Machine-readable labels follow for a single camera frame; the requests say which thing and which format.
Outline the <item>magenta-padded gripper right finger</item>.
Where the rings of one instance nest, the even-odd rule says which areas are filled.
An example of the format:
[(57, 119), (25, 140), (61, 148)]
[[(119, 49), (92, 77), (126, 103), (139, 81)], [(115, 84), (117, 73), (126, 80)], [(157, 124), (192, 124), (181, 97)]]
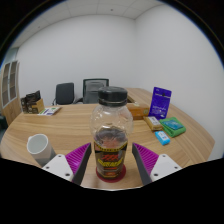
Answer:
[(158, 155), (137, 143), (132, 144), (132, 153), (144, 185), (181, 170), (181, 167), (167, 154)]

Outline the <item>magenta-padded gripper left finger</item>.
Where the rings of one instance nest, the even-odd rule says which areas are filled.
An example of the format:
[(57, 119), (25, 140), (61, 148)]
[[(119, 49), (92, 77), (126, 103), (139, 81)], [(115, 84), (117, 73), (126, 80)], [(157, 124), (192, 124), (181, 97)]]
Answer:
[(91, 155), (91, 144), (87, 143), (71, 151), (67, 155), (58, 154), (49, 161), (43, 170), (65, 180), (80, 185)]

